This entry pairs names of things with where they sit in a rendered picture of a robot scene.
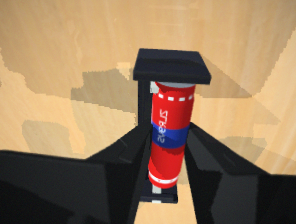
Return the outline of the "red and blue battery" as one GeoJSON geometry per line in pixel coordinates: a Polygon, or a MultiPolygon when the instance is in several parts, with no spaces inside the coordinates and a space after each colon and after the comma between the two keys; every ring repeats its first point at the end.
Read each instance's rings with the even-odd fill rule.
{"type": "Polygon", "coordinates": [[[196,84],[155,84],[159,92],[153,93],[152,98],[149,180],[156,187],[169,188],[176,184],[182,168],[196,84]]]}

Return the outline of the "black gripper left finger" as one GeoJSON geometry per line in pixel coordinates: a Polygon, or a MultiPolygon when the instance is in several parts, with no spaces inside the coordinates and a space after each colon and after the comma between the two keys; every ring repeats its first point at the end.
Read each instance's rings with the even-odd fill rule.
{"type": "Polygon", "coordinates": [[[96,224],[135,224],[152,133],[147,118],[86,159],[0,150],[0,204],[87,214],[96,224]]]}

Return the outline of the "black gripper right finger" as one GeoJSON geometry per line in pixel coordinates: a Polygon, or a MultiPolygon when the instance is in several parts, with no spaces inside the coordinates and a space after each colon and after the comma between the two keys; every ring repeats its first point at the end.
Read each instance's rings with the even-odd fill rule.
{"type": "Polygon", "coordinates": [[[184,156],[197,224],[275,224],[296,212],[296,175],[264,171],[193,122],[184,156]]]}

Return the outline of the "black battery holder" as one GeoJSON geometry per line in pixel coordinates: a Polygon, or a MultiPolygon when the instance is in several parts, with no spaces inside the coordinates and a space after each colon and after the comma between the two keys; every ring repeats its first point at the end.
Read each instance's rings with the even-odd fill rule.
{"type": "MultiPolygon", "coordinates": [[[[155,82],[207,84],[212,76],[199,51],[146,49],[138,50],[133,80],[138,81],[138,125],[151,119],[155,82]]],[[[177,183],[169,188],[154,186],[147,169],[140,202],[178,203],[177,183]]]]}

